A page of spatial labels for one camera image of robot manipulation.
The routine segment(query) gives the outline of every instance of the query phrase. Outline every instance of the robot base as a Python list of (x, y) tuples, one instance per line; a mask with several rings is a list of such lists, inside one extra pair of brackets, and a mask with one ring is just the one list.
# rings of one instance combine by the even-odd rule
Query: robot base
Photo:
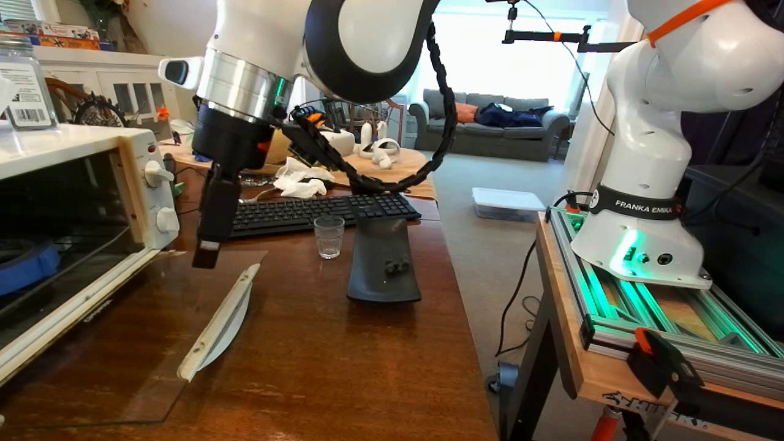
[(616, 279), (707, 289), (702, 247), (679, 220), (630, 219), (611, 212), (588, 214), (570, 251)]

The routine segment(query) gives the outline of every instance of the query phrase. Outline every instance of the wooden desk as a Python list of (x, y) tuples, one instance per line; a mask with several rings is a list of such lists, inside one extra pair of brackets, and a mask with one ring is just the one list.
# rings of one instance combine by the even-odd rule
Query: wooden desk
[[(581, 325), (582, 317), (573, 301), (573, 286), (564, 265), (551, 223), (538, 220), (535, 256), (544, 278), (544, 297), (538, 303), (535, 323), (528, 335), (528, 351), (523, 352), (521, 370), (509, 396), (509, 409), (501, 422), (501, 439), (532, 439), (546, 394), (555, 372), (561, 372), (564, 390), (570, 399), (588, 399), (597, 405), (611, 405), (620, 409), (657, 408), (641, 383), (631, 374), (624, 360), (588, 352), (582, 347)], [(731, 408), (731, 414), (741, 414), (745, 408), (763, 408), (774, 414), (784, 414), (784, 403), (772, 403), (757, 394), (745, 394), (720, 384), (705, 384), (713, 396), (729, 396), (741, 403)], [(679, 423), (711, 432), (723, 439), (752, 439), (749, 434), (717, 427), (713, 422), (697, 422), (682, 417)]]
[[(309, 232), (232, 242), (215, 269), (174, 251), (0, 392), (0, 439), (496, 439), (436, 203), (413, 203), (418, 303), (346, 298), (352, 231), (331, 263)], [(237, 341), (178, 383), (178, 360), (251, 263)]]

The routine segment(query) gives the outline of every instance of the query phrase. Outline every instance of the white cabinet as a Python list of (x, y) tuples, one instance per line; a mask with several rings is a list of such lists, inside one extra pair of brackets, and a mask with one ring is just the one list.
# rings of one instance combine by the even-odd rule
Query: white cabinet
[(130, 126), (148, 126), (162, 106), (178, 118), (177, 89), (157, 78), (159, 57), (37, 46), (45, 78), (109, 98)]

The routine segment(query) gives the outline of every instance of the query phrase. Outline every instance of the wire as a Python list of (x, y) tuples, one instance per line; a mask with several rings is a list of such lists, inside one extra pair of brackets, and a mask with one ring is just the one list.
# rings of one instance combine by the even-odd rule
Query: wire
[[(546, 30), (555, 34), (555, 30), (548, 24), (548, 17), (532, 0), (523, 0), (523, 6), (528, 6), (540, 17)], [(584, 93), (588, 93), (588, 102), (589, 102), (589, 112), (592, 112), (594, 122), (603, 126), (603, 131), (607, 131), (610, 138), (614, 138), (611, 127), (597, 116), (597, 107), (594, 107), (594, 100), (592, 100), (592, 90), (589, 90), (589, 82), (588, 82), (588, 74), (582, 71), (577, 57), (570, 51), (570, 46), (565, 46), (565, 41), (561, 41), (561, 46), (565, 49), (565, 55), (570, 57), (573, 66), (577, 69), (577, 76), (584, 82)]]
[(516, 345), (512, 345), (512, 347), (505, 347), (507, 317), (509, 317), (512, 303), (513, 303), (516, 297), (518, 297), (518, 286), (521, 286), (521, 283), (523, 283), (523, 274), (528, 273), (528, 263), (532, 263), (533, 251), (535, 251), (535, 241), (533, 241), (532, 247), (523, 252), (516, 284), (513, 284), (513, 289), (512, 289), (509, 301), (505, 303), (505, 310), (501, 310), (501, 313), (499, 313), (499, 334), (496, 334), (495, 359), (499, 359), (499, 355), (505, 355), (505, 352), (512, 352), (512, 351), (516, 351), (516, 347), (523, 347), (527, 341), (528, 341), (528, 338), (523, 338), (521, 344), (516, 344)]

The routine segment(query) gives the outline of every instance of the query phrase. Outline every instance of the sofa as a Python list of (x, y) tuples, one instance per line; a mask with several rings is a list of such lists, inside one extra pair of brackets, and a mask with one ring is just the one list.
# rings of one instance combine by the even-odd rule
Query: sofa
[[(548, 98), (509, 98), (493, 93), (455, 93), (457, 127), (447, 151), (538, 159), (564, 158), (573, 136), (573, 120), (548, 106)], [(485, 110), (493, 106), (521, 116), (513, 126), (490, 122)], [(409, 102), (409, 118), (417, 120), (417, 150), (433, 151), (442, 132), (442, 98), (425, 89), (422, 102)]]

